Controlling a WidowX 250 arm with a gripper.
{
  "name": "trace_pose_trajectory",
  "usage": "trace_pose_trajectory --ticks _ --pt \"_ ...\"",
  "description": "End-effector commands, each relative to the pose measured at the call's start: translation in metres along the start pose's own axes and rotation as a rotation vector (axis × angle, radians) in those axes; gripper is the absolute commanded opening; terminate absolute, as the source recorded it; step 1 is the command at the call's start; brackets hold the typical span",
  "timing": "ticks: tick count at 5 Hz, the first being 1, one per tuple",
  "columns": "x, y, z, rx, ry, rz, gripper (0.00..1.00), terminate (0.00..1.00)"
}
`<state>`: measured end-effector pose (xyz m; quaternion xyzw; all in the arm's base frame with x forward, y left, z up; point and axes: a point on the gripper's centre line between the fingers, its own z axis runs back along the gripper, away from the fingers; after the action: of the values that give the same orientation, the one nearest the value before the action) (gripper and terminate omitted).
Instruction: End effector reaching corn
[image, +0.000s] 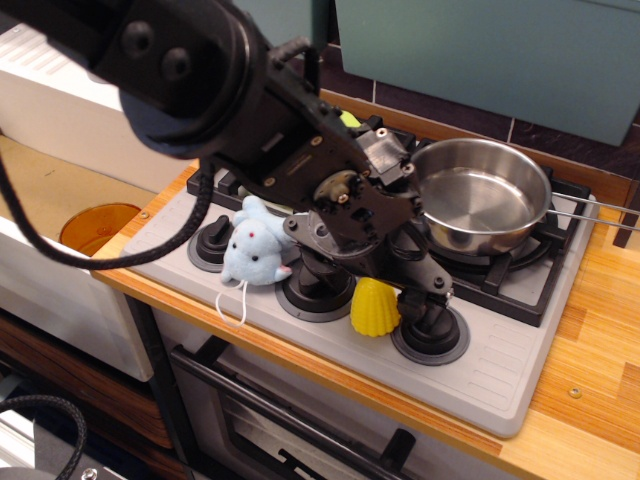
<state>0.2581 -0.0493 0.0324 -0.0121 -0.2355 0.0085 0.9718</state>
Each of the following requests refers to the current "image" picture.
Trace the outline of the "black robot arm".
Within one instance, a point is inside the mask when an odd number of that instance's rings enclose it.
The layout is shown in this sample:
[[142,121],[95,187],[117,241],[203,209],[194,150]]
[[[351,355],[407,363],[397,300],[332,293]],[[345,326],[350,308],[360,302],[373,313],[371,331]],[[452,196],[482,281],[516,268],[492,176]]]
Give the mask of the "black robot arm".
[[161,154],[200,164],[200,193],[184,227],[162,245],[118,259],[63,253],[29,223],[8,179],[1,191],[19,229],[43,255],[87,270],[157,260],[198,229],[216,167],[253,197],[316,213],[333,245],[295,240],[352,274],[400,289],[410,325],[440,324],[450,276],[430,258],[417,228],[423,210],[405,152],[390,153],[385,179],[319,96],[318,54],[304,38],[273,47],[229,1],[5,1],[4,14],[44,34],[74,62],[119,89],[138,139]]

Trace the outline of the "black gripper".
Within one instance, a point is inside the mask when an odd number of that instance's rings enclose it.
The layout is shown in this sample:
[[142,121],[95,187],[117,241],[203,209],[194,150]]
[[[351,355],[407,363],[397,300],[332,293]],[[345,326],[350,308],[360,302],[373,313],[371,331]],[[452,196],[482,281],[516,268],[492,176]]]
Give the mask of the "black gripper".
[[402,289],[405,323],[435,325],[448,308],[452,279],[414,225],[422,202],[413,174],[399,172],[389,185],[373,176],[334,107],[314,95],[265,94],[216,119],[209,154],[252,194],[324,224],[326,240],[308,224],[294,236],[313,251],[301,251],[303,294],[341,294],[347,270]]

